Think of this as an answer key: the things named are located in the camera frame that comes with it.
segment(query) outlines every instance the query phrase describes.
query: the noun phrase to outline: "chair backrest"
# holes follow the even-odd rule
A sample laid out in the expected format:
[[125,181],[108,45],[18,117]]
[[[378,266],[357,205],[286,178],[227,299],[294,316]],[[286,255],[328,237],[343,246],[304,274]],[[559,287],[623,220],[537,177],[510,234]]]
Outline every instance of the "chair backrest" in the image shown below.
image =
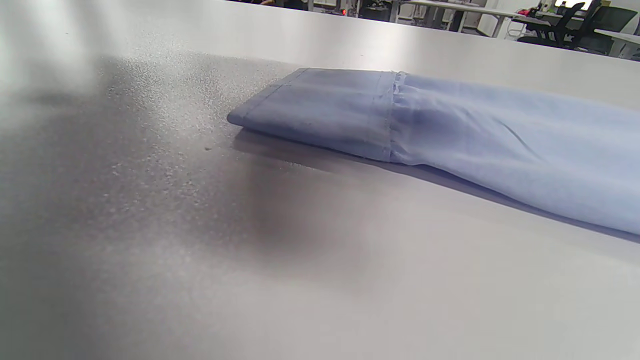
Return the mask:
[[571,21],[571,18],[578,12],[586,3],[577,3],[573,5],[570,9],[564,12],[562,19],[558,21],[556,24],[557,28],[566,28],[567,24]]
[[637,14],[637,11],[629,9],[601,6],[593,14],[590,28],[619,33]]

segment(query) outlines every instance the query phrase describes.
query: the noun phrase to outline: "white wall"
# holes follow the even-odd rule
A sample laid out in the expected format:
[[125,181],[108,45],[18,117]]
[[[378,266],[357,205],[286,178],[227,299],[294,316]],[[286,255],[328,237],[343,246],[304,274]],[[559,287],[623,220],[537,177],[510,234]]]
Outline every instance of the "white wall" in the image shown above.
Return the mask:
[[[538,0],[488,0],[486,7],[492,8],[492,9],[506,10],[509,12],[516,12],[519,9],[528,9],[537,5],[538,5]],[[491,15],[483,15],[482,19],[480,19],[480,25],[478,25],[478,30],[482,31],[487,35],[491,35],[497,23],[498,21],[495,19],[495,17]],[[499,38],[504,38],[504,33],[506,32],[506,25],[507,24],[505,24],[505,26],[503,27],[502,34]]]

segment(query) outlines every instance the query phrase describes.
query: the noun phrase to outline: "light blue shirt sleeve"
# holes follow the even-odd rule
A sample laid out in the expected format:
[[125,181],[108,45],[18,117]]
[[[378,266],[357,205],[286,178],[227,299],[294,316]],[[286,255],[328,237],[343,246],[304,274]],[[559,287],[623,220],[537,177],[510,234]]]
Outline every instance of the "light blue shirt sleeve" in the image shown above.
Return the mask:
[[299,69],[228,121],[429,165],[557,215],[640,234],[640,113],[403,72]]

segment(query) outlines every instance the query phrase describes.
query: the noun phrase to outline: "folded cloth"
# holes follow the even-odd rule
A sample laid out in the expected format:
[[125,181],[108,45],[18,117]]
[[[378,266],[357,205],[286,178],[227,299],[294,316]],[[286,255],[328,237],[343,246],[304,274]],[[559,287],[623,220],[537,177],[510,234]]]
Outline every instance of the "folded cloth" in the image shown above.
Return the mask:
[[564,217],[640,234],[640,113],[404,72],[299,69],[232,124],[430,165]]

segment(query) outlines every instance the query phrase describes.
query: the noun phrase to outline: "table surface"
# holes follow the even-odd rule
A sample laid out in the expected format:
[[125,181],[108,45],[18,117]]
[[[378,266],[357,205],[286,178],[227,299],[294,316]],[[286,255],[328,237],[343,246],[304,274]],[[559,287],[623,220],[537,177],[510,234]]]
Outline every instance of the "table surface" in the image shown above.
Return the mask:
[[211,0],[27,4],[0,11],[1,359],[640,356],[637,237],[225,122],[298,66],[639,109],[640,64]]
[[638,35],[616,33],[614,31],[599,30],[599,29],[595,29],[595,32],[599,34],[607,35],[612,38],[616,38],[618,40],[624,40],[626,42],[630,42],[631,44],[640,45],[640,36]]
[[507,12],[504,10],[497,9],[489,9],[478,6],[469,6],[465,4],[456,4],[456,3],[447,3],[445,1],[431,1],[431,0],[411,0],[411,1],[403,1],[403,4],[414,4],[414,5],[425,5],[425,6],[436,6],[439,8],[453,9],[453,10],[461,10],[465,12],[474,12],[474,13],[485,13],[488,15],[496,15],[502,17],[518,17],[519,14],[514,12]]

